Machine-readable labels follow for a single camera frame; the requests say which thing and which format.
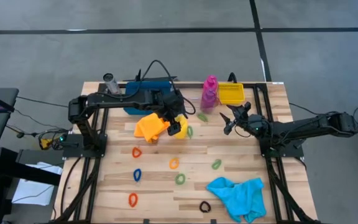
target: red rubber band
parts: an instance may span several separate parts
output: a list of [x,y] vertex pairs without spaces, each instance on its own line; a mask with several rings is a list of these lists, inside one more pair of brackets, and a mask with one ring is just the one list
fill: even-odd
[[138,147],[134,147],[134,149],[132,150],[132,156],[134,158],[138,158],[140,155],[142,155],[142,151]]
[[[134,203],[132,203],[132,200],[131,200],[132,197],[135,197],[135,202]],[[129,203],[129,206],[131,206],[132,208],[136,206],[136,204],[137,204],[137,194],[136,193],[131,193],[129,195],[128,203]]]

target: black stripe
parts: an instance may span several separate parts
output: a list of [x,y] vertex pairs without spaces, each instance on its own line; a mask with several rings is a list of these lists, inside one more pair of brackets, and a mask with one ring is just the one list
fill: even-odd
[[258,41],[258,48],[259,48],[259,55],[263,61],[263,69],[265,71],[266,82],[271,82],[272,76],[270,74],[269,63],[267,62],[264,38],[262,37],[262,33],[261,33],[258,11],[256,9],[255,0],[249,0],[249,4],[251,6],[252,18],[254,19],[256,39]]
[[337,28],[262,28],[262,32],[358,32],[358,27]]
[[146,28],[146,29],[85,29],[85,30],[0,30],[0,34],[163,34],[255,32],[254,28],[194,27],[194,28]]

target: wooden tabletop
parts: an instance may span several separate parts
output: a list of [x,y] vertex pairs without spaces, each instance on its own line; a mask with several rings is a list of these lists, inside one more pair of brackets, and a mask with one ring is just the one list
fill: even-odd
[[[98,85],[98,82],[86,82],[82,94],[96,92]],[[267,83],[267,86],[274,119],[291,121],[284,85]],[[244,91],[246,100],[252,105],[249,113],[257,113],[253,91],[248,88]],[[200,108],[202,89],[183,88],[181,92],[197,109]],[[262,93],[260,99],[264,108]],[[191,111],[190,105],[186,105],[186,108]],[[206,185],[218,177],[226,177],[234,182],[260,177],[264,183],[262,193],[267,214],[254,223],[275,223],[269,178],[265,159],[260,155],[258,140],[252,136],[242,138],[234,131],[225,135],[224,121],[219,112],[233,119],[231,111],[221,105],[207,115],[208,123],[202,122],[196,115],[189,115],[188,124],[193,127],[192,139],[179,140],[164,132],[157,144],[148,144],[144,138],[134,137],[135,124],[140,116],[130,116],[122,108],[110,109],[106,129],[108,146],[105,157],[101,159],[92,223],[142,223],[145,218],[150,219],[151,223],[209,223],[211,219],[217,219],[218,223],[234,223],[222,202],[206,190]],[[99,114],[98,126],[102,114]],[[247,135],[239,128],[237,130],[240,134]],[[134,146],[143,152],[138,158],[132,157]],[[175,157],[179,159],[180,165],[172,170],[169,162]],[[211,165],[216,159],[221,159],[222,165],[218,170],[213,170]],[[55,201],[57,216],[60,215],[62,188],[75,160],[76,158],[71,158],[65,161]],[[83,161],[81,159],[70,176],[64,208],[78,192]],[[283,158],[283,163],[290,193],[307,215],[317,218],[305,168],[293,158]],[[139,183],[133,178],[136,169],[142,170]],[[183,185],[175,183],[175,177],[179,173],[186,175]],[[134,208],[128,204],[128,196],[133,192],[139,197]],[[278,195],[282,217],[285,219],[287,216],[282,195]],[[87,200],[88,193],[84,197],[81,218],[85,218]],[[199,205],[204,200],[212,206],[209,213],[199,211]]]

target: blue cloth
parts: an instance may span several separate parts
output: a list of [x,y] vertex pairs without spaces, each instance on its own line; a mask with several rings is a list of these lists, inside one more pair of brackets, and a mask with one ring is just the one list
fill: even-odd
[[242,215],[249,223],[266,215],[263,187],[260,178],[235,184],[224,177],[219,177],[206,186],[207,190],[222,200],[230,217],[238,223],[241,222]]

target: orange cloth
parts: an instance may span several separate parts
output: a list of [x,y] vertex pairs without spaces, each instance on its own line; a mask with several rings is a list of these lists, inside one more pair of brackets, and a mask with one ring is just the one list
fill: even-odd
[[169,125],[169,122],[164,122],[162,118],[158,118],[156,113],[152,113],[136,123],[134,136],[144,137],[147,142],[152,143]]

